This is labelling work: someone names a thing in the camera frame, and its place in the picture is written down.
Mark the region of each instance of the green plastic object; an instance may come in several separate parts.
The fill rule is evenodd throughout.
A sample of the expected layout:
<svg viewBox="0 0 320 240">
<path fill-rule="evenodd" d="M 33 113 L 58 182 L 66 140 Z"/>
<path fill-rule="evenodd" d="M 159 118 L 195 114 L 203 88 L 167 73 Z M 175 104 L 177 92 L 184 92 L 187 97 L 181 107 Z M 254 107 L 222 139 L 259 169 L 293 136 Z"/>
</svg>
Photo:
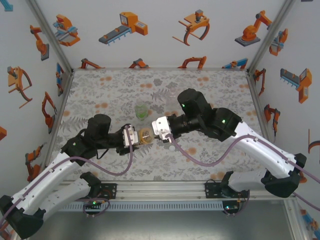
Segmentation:
<svg viewBox="0 0 320 240">
<path fill-rule="evenodd" d="M 143 121 L 148 117 L 148 107 L 141 99 L 138 99 L 136 101 L 134 111 L 135 111 L 136 117 L 140 121 Z"/>
</svg>

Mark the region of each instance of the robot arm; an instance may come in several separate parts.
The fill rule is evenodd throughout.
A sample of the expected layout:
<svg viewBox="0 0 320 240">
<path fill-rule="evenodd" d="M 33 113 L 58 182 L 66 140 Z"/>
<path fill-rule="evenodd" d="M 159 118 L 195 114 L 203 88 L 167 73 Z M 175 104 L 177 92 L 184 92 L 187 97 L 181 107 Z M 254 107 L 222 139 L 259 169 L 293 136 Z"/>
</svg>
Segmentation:
<svg viewBox="0 0 320 240">
<path fill-rule="evenodd" d="M 129 139 L 132 150 L 137 149 L 134 145 L 138 143 L 138 133 L 133 126 L 126 124 L 117 132 L 108 133 L 110 124 L 110 117 L 104 114 L 90 118 L 87 128 L 68 140 L 57 157 L 28 186 L 12 197 L 4 195 L 0 198 L 2 215 L 6 215 L 6 220 L 22 239 L 35 234 L 48 217 L 66 204 L 86 196 L 95 198 L 99 195 L 101 181 L 90 172 L 52 193 L 67 175 L 85 164 L 84 160 L 69 157 L 89 160 L 98 154 L 97 150 L 111 148 L 125 155 L 130 152 Z"/>
<path fill-rule="evenodd" d="M 291 161 L 304 167 L 306 157 L 293 155 L 276 147 L 253 131 L 242 119 L 227 108 L 214 108 L 207 103 L 204 95 L 194 89 L 187 89 L 178 96 L 185 114 L 164 116 L 152 122 L 153 131 L 164 142 L 171 142 L 168 134 L 178 138 L 181 134 L 199 131 L 209 138 L 227 144 L 239 140 L 235 147 L 255 158 L 266 169 L 252 172 L 227 172 L 221 184 L 232 191 L 265 188 L 270 193 L 287 198 L 298 187 L 299 170 L 290 165 Z"/>
<path fill-rule="evenodd" d="M 256 21 L 253 26 L 256 28 L 256 31 L 258 31 L 261 23 L 264 23 L 267 26 L 267 29 L 269 29 L 272 24 L 272 21 L 266 17 L 265 13 L 266 11 L 261 11 L 255 16 Z"/>
<path fill-rule="evenodd" d="M 49 118 L 50 117 L 50 115 L 46 112 L 46 103 L 47 103 L 47 101 L 53 107 L 54 114 L 57 114 L 57 108 L 56 108 L 54 102 L 52 101 L 50 95 L 45 91 L 44 92 L 44 99 L 42 101 L 42 113 L 43 113 L 45 118 Z"/>
</svg>

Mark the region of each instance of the floral tablecloth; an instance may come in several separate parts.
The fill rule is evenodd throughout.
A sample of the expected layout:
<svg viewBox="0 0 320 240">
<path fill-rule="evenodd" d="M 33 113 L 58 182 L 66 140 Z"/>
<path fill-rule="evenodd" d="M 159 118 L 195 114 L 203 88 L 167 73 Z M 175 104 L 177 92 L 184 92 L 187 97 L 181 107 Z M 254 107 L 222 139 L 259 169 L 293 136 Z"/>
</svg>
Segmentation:
<svg viewBox="0 0 320 240">
<path fill-rule="evenodd" d="M 152 121 L 164 115 L 182 114 L 178 102 L 168 104 L 170 88 L 177 95 L 193 88 L 204 94 L 212 107 L 225 107 L 241 116 L 257 133 L 261 133 L 255 106 L 250 94 L 246 73 L 228 70 L 160 70 L 160 69 L 119 69 L 119 70 L 77 70 L 69 92 L 51 160 L 68 139 L 87 127 L 87 121 L 95 114 L 111 117 L 110 133 L 130 123 L 136 131 L 151 127 Z M 142 99 L 149 109 L 144 121 L 135 115 L 135 103 Z M 178 143 L 194 158 L 209 163 L 216 161 L 228 146 L 210 139 L 199 132 L 184 134 Z M 92 172 L 101 180 L 127 181 L 195 181 L 220 180 L 227 171 L 251 171 L 262 168 L 256 160 L 238 149 L 233 149 L 215 167 L 196 165 L 177 149 L 169 150 L 170 143 L 155 139 L 151 144 L 142 145 L 134 151 L 131 169 L 122 176 L 108 175 L 95 167 L 85 164 L 69 175 L 66 180 L 76 180 L 82 173 Z M 100 160 L 93 161 L 112 172 L 123 171 L 128 164 L 129 154 L 119 156 L 111 149 Z"/>
</svg>

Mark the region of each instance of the cable tie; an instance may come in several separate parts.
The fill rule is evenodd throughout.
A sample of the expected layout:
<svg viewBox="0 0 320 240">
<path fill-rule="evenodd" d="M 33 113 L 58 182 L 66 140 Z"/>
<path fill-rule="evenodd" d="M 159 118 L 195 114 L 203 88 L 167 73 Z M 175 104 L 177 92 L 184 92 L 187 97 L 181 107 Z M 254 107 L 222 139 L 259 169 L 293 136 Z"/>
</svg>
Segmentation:
<svg viewBox="0 0 320 240">
<path fill-rule="evenodd" d="M 18 198 L 21 199 L 22 201 L 26 199 L 22 194 L 18 195 Z"/>
</svg>

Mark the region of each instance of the small round object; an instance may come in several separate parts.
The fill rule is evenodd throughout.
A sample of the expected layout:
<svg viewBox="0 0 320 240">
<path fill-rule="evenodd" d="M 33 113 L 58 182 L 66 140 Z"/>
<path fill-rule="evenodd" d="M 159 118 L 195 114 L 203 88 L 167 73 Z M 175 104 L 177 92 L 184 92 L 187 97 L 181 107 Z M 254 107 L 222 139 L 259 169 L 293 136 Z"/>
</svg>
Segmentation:
<svg viewBox="0 0 320 240">
<path fill-rule="evenodd" d="M 141 144 L 150 144 L 154 140 L 155 136 L 153 131 L 149 127 L 144 127 L 139 131 L 139 139 Z"/>
<path fill-rule="evenodd" d="M 171 152 L 174 152 L 174 151 L 176 150 L 176 147 L 173 146 L 173 145 L 171 145 L 171 146 L 169 147 L 169 150 L 170 150 Z"/>
</svg>

